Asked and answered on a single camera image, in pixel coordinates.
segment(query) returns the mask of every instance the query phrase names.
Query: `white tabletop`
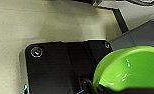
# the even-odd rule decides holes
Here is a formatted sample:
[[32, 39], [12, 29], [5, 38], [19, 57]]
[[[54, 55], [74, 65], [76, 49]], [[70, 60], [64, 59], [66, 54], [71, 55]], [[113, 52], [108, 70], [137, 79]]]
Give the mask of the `white tabletop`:
[[30, 44], [119, 35], [111, 10], [76, 2], [0, 0], [0, 94], [23, 93], [19, 54]]

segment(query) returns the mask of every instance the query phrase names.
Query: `green object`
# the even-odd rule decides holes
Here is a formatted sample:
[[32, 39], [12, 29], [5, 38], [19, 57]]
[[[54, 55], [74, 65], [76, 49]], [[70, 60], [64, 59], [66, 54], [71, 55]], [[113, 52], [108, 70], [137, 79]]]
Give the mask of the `green object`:
[[154, 88], [154, 47], [120, 49], [105, 56], [98, 64], [93, 86], [121, 91], [126, 88]]

